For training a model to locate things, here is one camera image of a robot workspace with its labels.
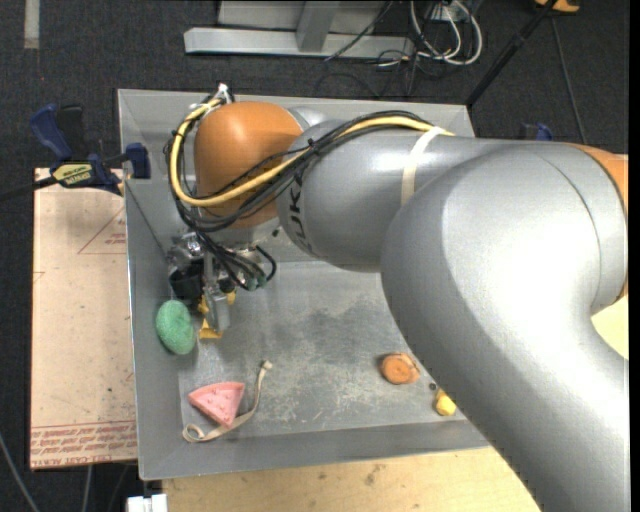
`pink triangular object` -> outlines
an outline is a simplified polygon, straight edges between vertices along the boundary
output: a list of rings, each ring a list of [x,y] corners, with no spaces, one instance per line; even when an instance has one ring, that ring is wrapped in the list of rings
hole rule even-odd
[[[189,393],[189,403],[227,428],[238,413],[244,394],[242,382],[219,382]]]

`blue clamp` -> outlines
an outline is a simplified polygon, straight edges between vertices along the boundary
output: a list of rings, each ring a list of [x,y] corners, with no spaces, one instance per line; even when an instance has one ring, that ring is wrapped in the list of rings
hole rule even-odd
[[[538,132],[536,133],[536,140],[553,140],[553,134],[546,124],[536,123]]]
[[[82,127],[75,126],[80,121],[78,107],[74,107],[73,111],[65,112],[64,109],[58,111],[56,105],[50,103],[38,110],[29,120],[31,130],[38,141],[53,151],[56,156],[56,161],[49,172],[51,178],[57,183],[66,188],[94,187],[120,195],[118,185],[121,180],[111,172],[111,168],[127,160],[132,164],[134,177],[151,177],[148,152],[140,143],[129,144],[125,153],[106,160],[95,153],[87,156],[85,156],[86,153],[82,154],[85,148],[84,140],[74,140],[74,143],[70,144],[68,137],[59,127],[59,116],[65,114],[67,114],[64,118],[65,125],[69,126],[70,130],[73,129],[72,137],[79,139],[78,133],[82,133]]]

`green egg-shaped object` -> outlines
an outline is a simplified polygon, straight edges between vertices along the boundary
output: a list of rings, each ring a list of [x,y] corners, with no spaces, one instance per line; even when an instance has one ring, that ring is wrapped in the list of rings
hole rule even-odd
[[[156,315],[156,332],[174,354],[188,354],[196,345],[189,309],[179,300],[168,300]]]

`cardboard sheet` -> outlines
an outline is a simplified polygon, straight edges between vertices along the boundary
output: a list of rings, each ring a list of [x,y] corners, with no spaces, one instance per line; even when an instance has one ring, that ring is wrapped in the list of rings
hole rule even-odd
[[[32,469],[137,457],[124,202],[34,196]]]

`metal tray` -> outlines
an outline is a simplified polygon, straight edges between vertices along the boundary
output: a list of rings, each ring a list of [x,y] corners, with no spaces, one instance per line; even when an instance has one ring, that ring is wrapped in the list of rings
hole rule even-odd
[[[166,176],[162,148],[189,106],[206,93],[120,90],[123,148],[150,151],[152,178],[128,180],[125,191],[138,420],[140,476],[145,480],[232,471],[307,466],[457,450],[487,445],[457,412],[433,411],[428,373],[393,386],[377,369],[380,356],[410,351],[388,311],[377,274],[340,270],[299,251],[284,233],[262,245],[279,263],[265,289],[240,292],[232,326],[220,340],[198,342],[188,356],[168,353],[154,329],[170,298],[165,252],[183,232]],[[338,119],[365,112],[410,110],[461,135],[473,132],[466,109],[351,100],[239,96],[285,107],[311,106]],[[191,146],[185,149],[190,154]],[[187,175],[193,166],[187,162]],[[186,395],[213,382],[247,385],[240,411],[253,401],[263,360],[273,363],[260,407],[237,430],[189,444],[185,424],[214,428]]]

